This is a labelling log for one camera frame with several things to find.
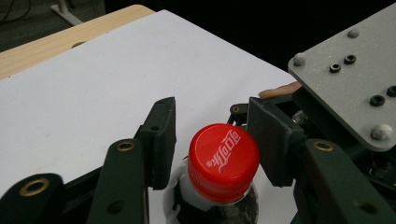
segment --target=wooden edge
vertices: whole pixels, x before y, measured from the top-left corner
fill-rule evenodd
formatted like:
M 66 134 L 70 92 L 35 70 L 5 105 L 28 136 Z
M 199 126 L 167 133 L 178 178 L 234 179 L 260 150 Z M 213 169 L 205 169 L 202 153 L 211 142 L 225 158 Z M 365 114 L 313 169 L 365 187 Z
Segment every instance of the wooden edge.
M 0 53 L 0 80 L 154 11 L 133 5 Z

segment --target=white paper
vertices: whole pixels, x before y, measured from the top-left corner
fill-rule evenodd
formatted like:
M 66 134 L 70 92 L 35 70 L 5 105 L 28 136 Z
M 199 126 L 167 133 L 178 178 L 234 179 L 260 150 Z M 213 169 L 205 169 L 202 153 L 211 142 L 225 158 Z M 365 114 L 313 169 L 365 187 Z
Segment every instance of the white paper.
M 0 193 L 29 175 L 55 173 L 67 183 L 102 166 L 108 147 L 132 138 L 152 105 L 170 96 L 174 169 L 193 135 L 226 122 L 231 105 L 294 80 L 168 11 L 154 13 L 0 81 Z M 256 181 L 260 223 L 289 223 L 292 188 L 272 187 L 262 169 Z M 164 223 L 161 199 L 149 192 L 150 223 Z

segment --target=gray metal plate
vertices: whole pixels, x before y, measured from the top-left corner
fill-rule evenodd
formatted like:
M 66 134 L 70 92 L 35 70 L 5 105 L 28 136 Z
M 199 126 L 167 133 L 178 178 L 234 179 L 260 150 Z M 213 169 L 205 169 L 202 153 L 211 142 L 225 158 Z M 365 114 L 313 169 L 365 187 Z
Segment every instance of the gray metal plate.
M 352 36 L 352 30 L 359 34 Z M 355 55 L 356 62 L 345 64 L 348 55 Z M 289 72 L 365 147 L 385 151 L 396 145 L 395 133 L 384 140 L 371 135 L 379 124 L 396 129 L 396 97 L 387 95 L 387 89 L 396 85 L 396 4 L 297 58 L 302 64 L 291 59 Z M 337 73 L 330 72 L 334 63 L 341 65 Z M 374 95 L 385 97 L 385 103 L 370 105 Z

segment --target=plastic bottle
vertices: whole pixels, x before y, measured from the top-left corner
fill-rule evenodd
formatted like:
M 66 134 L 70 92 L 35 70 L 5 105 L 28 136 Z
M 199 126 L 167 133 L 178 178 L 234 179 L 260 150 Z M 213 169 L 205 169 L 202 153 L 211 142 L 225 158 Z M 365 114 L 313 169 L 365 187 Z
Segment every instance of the plastic bottle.
M 242 128 L 221 123 L 204 127 L 164 191 L 166 223 L 257 223 L 252 180 L 259 161 L 256 142 Z

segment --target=red bottle cap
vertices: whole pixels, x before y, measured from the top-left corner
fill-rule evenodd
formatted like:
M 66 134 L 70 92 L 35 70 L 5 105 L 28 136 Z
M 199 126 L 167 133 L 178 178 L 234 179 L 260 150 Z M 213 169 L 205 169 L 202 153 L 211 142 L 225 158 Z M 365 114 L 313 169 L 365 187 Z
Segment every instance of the red bottle cap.
M 259 149 L 249 133 L 219 123 L 192 138 L 188 172 L 195 189 L 208 200 L 232 203 L 249 189 L 259 162 Z

